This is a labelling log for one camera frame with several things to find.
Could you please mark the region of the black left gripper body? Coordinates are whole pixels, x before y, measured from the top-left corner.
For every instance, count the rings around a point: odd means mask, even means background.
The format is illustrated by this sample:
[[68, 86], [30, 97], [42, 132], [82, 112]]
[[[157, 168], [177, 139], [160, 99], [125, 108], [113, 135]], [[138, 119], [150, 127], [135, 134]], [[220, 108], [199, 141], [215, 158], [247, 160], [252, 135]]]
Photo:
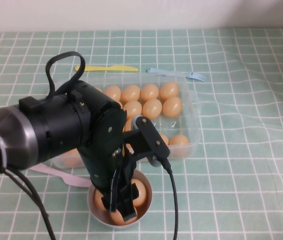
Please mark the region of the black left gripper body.
[[110, 195], [111, 200], [119, 200], [120, 189], [132, 183], [137, 166], [132, 161], [132, 154], [123, 150], [121, 147], [107, 153], [94, 146], [80, 148], [80, 156], [90, 174], [92, 184], [103, 196]]

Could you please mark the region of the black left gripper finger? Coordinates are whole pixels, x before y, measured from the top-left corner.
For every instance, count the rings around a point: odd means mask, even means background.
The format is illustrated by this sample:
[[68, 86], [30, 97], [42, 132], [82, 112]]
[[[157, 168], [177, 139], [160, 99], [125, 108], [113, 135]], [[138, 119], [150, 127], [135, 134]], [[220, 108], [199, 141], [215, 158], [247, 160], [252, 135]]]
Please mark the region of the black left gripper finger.
[[134, 200], [137, 198], [137, 186], [135, 183], [128, 183], [119, 190], [118, 210], [125, 222], [137, 216], [134, 208]]
[[111, 196], [109, 194], [103, 195], [101, 197], [101, 201], [102, 201], [104, 208], [108, 212], [110, 212], [111, 211], [111, 203], [112, 203]]

